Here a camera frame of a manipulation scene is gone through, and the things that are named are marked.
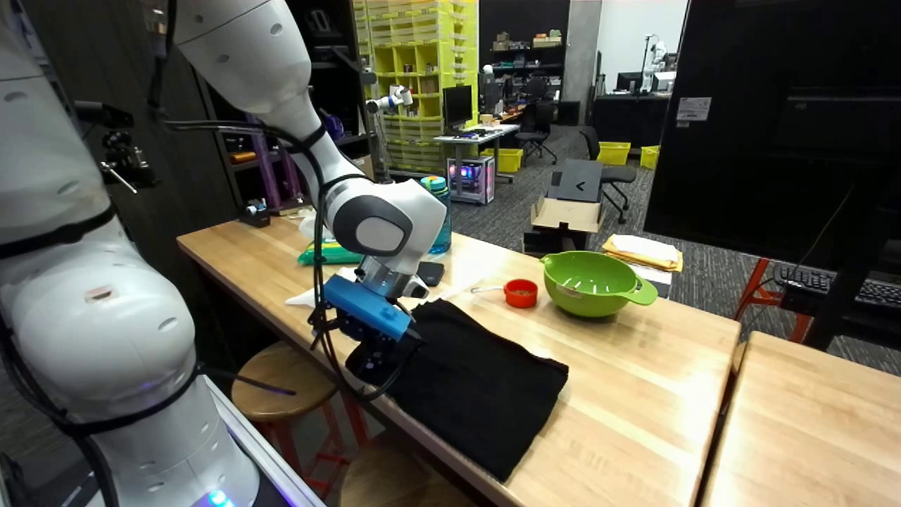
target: green colander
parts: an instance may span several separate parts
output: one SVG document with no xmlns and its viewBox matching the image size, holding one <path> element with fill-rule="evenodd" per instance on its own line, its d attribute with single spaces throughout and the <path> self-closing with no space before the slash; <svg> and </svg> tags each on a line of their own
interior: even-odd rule
<svg viewBox="0 0 901 507">
<path fill-rule="evenodd" d="M 628 264 L 598 252 L 563 252 L 545 255 L 544 287 L 551 300 L 580 317 L 605 317 L 629 301 L 650 305 L 657 288 L 632 271 Z"/>
</svg>

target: led light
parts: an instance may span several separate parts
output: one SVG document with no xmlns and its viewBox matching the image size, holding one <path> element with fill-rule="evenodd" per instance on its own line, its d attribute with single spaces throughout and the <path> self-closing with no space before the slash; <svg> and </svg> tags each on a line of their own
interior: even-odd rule
<svg viewBox="0 0 901 507">
<path fill-rule="evenodd" d="M 231 504 L 232 501 L 225 496 L 225 492 L 221 489 L 217 489 L 213 492 L 210 492 L 210 503 L 215 505 L 216 507 L 226 507 Z"/>
</svg>

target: black keyboard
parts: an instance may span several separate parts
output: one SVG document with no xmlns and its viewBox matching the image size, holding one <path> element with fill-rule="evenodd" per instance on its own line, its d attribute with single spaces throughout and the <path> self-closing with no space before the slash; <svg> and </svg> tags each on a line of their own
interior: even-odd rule
<svg viewBox="0 0 901 507">
<path fill-rule="evenodd" d="M 825 295 L 832 286 L 834 272 L 815 270 L 804 266 L 781 265 L 776 270 L 776 284 L 798 290 Z M 858 303 L 901 310 L 901 285 L 884 281 L 867 280 L 860 287 L 855 300 Z"/>
</svg>

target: black cloth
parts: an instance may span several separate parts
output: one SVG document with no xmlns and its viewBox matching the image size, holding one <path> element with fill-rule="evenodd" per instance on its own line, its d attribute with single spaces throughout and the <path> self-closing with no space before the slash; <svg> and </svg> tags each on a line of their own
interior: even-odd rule
<svg viewBox="0 0 901 507">
<path fill-rule="evenodd" d="M 406 413 L 503 482 L 541 431 L 569 367 L 529 354 L 447 301 L 413 310 L 425 344 L 387 393 Z M 348 358 L 361 372 L 366 347 Z M 390 373 L 380 368 L 380 379 Z"/>
</svg>

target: blue water bottle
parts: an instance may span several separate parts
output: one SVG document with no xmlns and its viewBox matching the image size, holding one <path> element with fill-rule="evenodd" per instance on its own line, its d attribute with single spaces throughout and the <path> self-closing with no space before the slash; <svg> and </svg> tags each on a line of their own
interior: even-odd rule
<svg viewBox="0 0 901 507">
<path fill-rule="evenodd" d="M 451 248 L 451 190 L 448 189 L 447 180 L 441 176 L 426 176 L 419 182 L 447 208 L 444 224 L 441 225 L 441 231 L 435 238 L 432 249 L 429 250 L 429 254 L 443 254 Z"/>
</svg>

